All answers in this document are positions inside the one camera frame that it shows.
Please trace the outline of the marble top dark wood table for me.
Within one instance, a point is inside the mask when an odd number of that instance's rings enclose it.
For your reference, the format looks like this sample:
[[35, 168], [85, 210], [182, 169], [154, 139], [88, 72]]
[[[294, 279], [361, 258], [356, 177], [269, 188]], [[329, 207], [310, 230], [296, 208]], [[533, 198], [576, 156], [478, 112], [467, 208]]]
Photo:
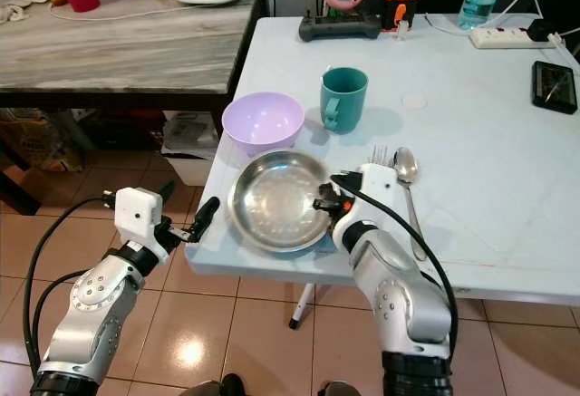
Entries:
[[266, 0], [102, 0], [87, 14], [35, 6], [28, 19], [1, 27], [0, 105], [45, 111], [82, 146], [74, 109], [219, 117], [267, 14]]

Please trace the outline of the black charger base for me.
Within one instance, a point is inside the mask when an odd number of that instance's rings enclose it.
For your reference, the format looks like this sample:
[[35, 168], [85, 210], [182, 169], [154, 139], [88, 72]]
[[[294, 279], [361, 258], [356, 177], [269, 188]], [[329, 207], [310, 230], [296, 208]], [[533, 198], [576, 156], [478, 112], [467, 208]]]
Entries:
[[376, 15], [352, 14], [307, 15], [299, 24], [298, 35], [303, 43], [310, 43], [324, 37], [364, 36], [377, 39], [382, 31], [380, 19]]

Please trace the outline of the teal plastic mug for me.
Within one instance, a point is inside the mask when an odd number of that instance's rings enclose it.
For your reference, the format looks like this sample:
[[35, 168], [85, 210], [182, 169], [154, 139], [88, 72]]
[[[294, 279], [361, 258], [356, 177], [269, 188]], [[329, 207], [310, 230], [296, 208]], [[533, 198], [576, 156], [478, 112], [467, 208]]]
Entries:
[[323, 74], [320, 114], [327, 130], [339, 134], [355, 130], [368, 85], [368, 76], [352, 66], [335, 66]]

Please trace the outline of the black rectangular device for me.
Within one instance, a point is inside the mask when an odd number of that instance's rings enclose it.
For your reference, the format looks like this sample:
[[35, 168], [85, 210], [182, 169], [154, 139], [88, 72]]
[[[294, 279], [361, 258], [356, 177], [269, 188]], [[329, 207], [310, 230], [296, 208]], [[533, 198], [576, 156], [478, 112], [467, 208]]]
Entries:
[[559, 111], [567, 115], [580, 110], [575, 93], [575, 74], [569, 66], [543, 61], [533, 64], [531, 102], [539, 109]]

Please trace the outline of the white crumpled cloth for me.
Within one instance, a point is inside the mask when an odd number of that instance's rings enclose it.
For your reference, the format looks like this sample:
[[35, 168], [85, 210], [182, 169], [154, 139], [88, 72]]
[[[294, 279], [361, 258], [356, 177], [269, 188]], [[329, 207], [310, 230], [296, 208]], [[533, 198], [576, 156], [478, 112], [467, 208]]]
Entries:
[[26, 19], [24, 7], [17, 4], [5, 4], [0, 8], [0, 24], [21, 22]]

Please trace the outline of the white power strip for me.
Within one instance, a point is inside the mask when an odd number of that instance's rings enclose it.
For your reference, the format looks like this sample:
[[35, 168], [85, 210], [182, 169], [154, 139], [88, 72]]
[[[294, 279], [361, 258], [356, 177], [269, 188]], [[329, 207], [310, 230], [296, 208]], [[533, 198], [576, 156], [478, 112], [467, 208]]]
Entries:
[[527, 34], [526, 28], [476, 28], [469, 32], [469, 40], [480, 51], [497, 49], [550, 49], [554, 44], [550, 40], [538, 41]]

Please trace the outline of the white table leg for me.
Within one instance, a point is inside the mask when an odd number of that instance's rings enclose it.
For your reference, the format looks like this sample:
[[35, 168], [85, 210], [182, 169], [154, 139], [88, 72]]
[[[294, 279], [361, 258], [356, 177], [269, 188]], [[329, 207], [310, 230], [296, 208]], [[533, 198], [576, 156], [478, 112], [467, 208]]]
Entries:
[[287, 322], [287, 326], [289, 326], [291, 330], [297, 330], [298, 327], [301, 326], [308, 305], [310, 305], [314, 300], [314, 290], [315, 284], [304, 285], [303, 292], [301, 293], [301, 296], [299, 296], [297, 304], [295, 304], [293, 316], [291, 316], [290, 321]]

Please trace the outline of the large purple plastic bowl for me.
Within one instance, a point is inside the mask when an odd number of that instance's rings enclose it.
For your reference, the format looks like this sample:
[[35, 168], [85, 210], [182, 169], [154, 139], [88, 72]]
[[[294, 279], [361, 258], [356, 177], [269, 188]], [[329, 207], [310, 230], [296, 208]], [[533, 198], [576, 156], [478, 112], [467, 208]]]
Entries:
[[304, 122], [301, 103], [281, 92], [241, 95], [221, 114], [224, 131], [250, 159], [258, 153], [293, 148]]

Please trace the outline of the orange and black tool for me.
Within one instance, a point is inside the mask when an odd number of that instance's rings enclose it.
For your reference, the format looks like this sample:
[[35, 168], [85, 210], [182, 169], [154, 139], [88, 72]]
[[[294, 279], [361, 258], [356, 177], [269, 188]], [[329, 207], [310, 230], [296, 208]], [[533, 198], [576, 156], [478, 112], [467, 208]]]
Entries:
[[382, 0], [381, 22], [383, 32], [410, 31], [420, 0]]

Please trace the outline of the silver metal spoon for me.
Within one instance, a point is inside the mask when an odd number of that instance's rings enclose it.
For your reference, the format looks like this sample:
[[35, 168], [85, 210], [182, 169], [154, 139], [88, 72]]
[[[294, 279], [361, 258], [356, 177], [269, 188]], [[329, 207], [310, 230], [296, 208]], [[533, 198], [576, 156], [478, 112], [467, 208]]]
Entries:
[[415, 211], [413, 197], [411, 196], [411, 185], [417, 181], [419, 175], [418, 161], [414, 158], [410, 149], [400, 147], [394, 152], [391, 165], [395, 169], [397, 180], [403, 188], [403, 196], [406, 197], [407, 209], [409, 210], [409, 223], [417, 231], [418, 236], [422, 237], [417, 211]]

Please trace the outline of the black power plug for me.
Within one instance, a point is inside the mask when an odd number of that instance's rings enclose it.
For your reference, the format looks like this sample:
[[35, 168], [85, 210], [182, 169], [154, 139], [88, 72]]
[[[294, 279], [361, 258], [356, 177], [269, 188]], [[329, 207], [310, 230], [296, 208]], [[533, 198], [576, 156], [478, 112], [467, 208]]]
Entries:
[[556, 28], [554, 23], [539, 18], [533, 20], [533, 22], [531, 22], [526, 28], [525, 32], [527, 33], [527, 37], [529, 37], [533, 43], [548, 43], [551, 37], [558, 32], [558, 28]]

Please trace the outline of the round stainless steel plate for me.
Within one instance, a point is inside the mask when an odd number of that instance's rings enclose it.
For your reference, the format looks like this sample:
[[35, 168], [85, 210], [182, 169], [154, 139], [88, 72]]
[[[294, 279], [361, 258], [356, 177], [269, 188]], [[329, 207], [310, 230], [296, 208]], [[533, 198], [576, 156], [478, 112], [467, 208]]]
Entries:
[[314, 202], [319, 186], [328, 181], [328, 168], [311, 153], [262, 152], [241, 169], [228, 193], [227, 213], [252, 246], [269, 254], [293, 254], [327, 233], [330, 217]]

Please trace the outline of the black robot right foot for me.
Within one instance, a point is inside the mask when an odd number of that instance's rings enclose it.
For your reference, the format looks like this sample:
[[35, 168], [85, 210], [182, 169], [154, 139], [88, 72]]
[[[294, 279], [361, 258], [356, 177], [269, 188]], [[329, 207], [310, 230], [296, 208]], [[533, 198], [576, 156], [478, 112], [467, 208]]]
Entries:
[[345, 381], [328, 381], [316, 396], [362, 396], [353, 385]]

